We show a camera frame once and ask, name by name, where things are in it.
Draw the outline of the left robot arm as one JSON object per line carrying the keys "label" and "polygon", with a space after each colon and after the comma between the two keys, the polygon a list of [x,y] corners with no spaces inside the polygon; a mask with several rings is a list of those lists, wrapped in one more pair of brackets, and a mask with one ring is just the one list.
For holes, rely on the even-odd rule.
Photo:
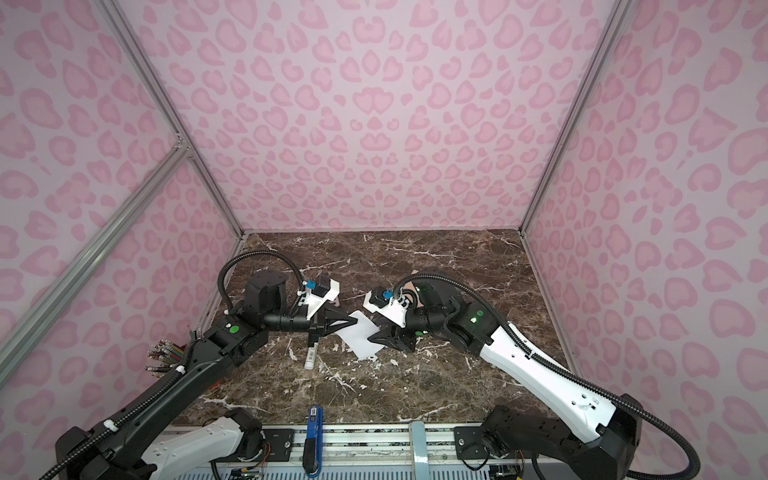
{"label": "left robot arm", "polygon": [[[287,301],[287,277],[264,269],[247,283],[242,302],[228,295],[225,279],[249,257],[273,257],[291,269],[298,283]],[[174,479],[206,464],[234,458],[262,462],[271,453],[262,423],[243,407],[175,441],[158,436],[210,387],[240,367],[268,342],[272,332],[298,332],[315,346],[328,335],[357,324],[341,310],[339,285],[326,275],[308,281],[298,266],[275,250],[251,250],[230,259],[217,278],[226,309],[204,333],[191,333],[180,357],[164,375],[127,406],[89,430],[73,427],[55,444],[56,463],[46,479]]]}

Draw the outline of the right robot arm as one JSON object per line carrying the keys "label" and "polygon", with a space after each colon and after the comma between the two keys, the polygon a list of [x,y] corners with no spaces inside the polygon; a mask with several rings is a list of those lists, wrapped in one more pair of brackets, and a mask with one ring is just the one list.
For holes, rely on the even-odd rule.
{"label": "right robot arm", "polygon": [[528,452],[533,464],[539,456],[549,457],[580,479],[646,479],[648,473],[631,464],[642,428],[650,425],[687,459],[671,478],[693,479],[701,471],[697,451],[677,430],[630,395],[618,396],[567,370],[482,295],[457,280],[417,272],[391,289],[374,288],[364,307],[381,320],[371,342],[412,352],[417,338],[437,334],[517,380],[554,413],[546,419],[495,407],[481,425],[481,440],[491,456]]}

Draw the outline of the white letter paper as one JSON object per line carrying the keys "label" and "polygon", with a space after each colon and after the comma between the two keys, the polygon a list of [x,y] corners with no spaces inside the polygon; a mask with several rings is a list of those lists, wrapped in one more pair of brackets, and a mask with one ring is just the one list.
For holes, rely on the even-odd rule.
{"label": "white letter paper", "polygon": [[375,356],[384,348],[383,345],[373,343],[369,337],[379,331],[378,327],[360,310],[349,314],[357,320],[352,325],[339,330],[336,335],[352,350],[359,360],[366,360]]}

